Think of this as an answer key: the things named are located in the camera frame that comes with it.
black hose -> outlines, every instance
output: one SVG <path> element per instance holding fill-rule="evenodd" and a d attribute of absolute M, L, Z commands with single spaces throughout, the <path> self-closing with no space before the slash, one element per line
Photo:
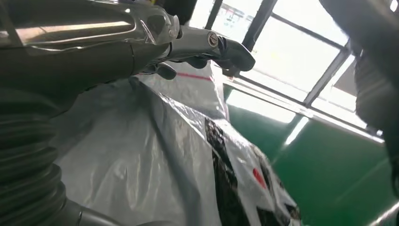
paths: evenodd
<path fill-rule="evenodd" d="M 0 116 L 0 225 L 36 225 L 56 216 L 66 196 L 48 147 L 55 131 L 39 116 Z"/>
<path fill-rule="evenodd" d="M 0 89 L 0 97 L 0 225 L 120 226 L 67 199 L 48 146 L 52 107 L 19 91 Z"/>

red dot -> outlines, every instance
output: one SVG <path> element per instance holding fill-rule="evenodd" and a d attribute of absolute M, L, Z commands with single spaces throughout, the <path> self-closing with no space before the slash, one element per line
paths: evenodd
<path fill-rule="evenodd" d="M 264 179 L 262 178 L 262 175 L 259 173 L 259 171 L 254 168 L 254 170 L 252 171 L 252 173 L 254 174 L 256 180 L 260 183 L 260 185 L 266 189 L 266 183 L 264 182 Z"/>

bolt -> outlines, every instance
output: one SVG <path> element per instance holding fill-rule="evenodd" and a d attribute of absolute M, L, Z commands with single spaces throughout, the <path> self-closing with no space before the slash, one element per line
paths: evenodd
<path fill-rule="evenodd" d="M 213 32 L 209 33 L 208 42 L 209 42 L 209 44 L 212 47 L 216 47 L 217 46 L 218 40 L 219 40 L 219 38 L 218 38 L 218 36 L 215 33 L 213 33 Z"/>

green floor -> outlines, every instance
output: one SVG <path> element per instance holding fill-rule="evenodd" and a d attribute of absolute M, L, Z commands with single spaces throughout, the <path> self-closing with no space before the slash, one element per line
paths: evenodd
<path fill-rule="evenodd" d="M 302 116 L 284 124 L 234 106 L 229 111 L 232 125 L 273 162 L 305 224 L 365 226 L 397 202 L 382 144 L 310 119 L 284 146 Z"/>

white plastic sheet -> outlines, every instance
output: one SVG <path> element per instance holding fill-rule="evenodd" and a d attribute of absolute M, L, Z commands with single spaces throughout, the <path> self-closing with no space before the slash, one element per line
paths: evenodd
<path fill-rule="evenodd" d="M 83 93 L 53 123 L 67 196 L 127 226 L 299 225 L 265 155 L 228 121 L 135 78 Z"/>
<path fill-rule="evenodd" d="M 211 118 L 228 118 L 223 104 L 223 88 L 220 79 L 212 73 L 211 63 L 196 69 L 188 63 L 167 62 L 177 71 L 173 80 L 165 80 L 157 74 L 137 77 L 151 89 L 162 93 Z"/>

